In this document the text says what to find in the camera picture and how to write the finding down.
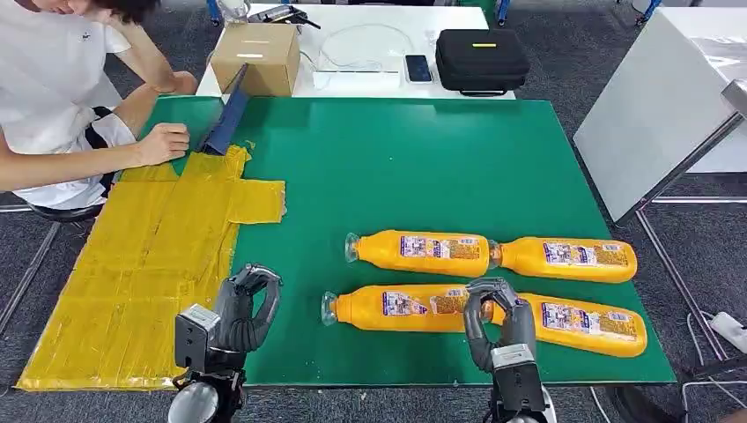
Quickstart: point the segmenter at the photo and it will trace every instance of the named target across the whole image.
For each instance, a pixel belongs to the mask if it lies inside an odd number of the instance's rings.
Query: cardboard box
[[[300,50],[295,25],[231,25],[211,58],[220,90],[226,92],[236,72],[249,63],[241,88],[250,95],[288,97],[299,73]]]

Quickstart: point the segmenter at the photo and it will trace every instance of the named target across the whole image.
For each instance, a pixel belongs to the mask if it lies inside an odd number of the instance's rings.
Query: dark hair
[[[145,14],[155,10],[160,0],[92,0],[101,9],[110,9],[125,24],[142,24]]]

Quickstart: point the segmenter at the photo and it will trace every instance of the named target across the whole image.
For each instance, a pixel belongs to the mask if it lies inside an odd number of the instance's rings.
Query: yellow tape
[[[174,318],[211,308],[239,223],[279,222],[285,183],[243,181],[246,150],[132,169],[112,189],[18,380],[22,390],[171,388]]]

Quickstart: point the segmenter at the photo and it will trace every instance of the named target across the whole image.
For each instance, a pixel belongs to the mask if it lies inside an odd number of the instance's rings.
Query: black zipper case
[[[436,42],[441,84],[465,95],[501,95],[524,85],[529,60],[509,29],[446,29]]]

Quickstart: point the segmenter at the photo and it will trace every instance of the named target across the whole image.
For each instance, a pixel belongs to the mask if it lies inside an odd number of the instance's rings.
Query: robotic hand
[[[503,278],[480,278],[467,285],[464,329],[477,367],[492,375],[491,409],[483,422],[555,423],[555,410],[539,378],[532,308]],[[485,301],[506,312],[499,342],[485,335],[481,310]]]
[[[244,361],[267,337],[281,285],[274,271],[247,264],[223,281],[214,312],[195,304],[176,316],[174,359],[188,370],[173,380],[179,393],[169,409],[169,423],[231,421],[243,406]],[[262,289],[264,302],[254,315],[254,296]]]

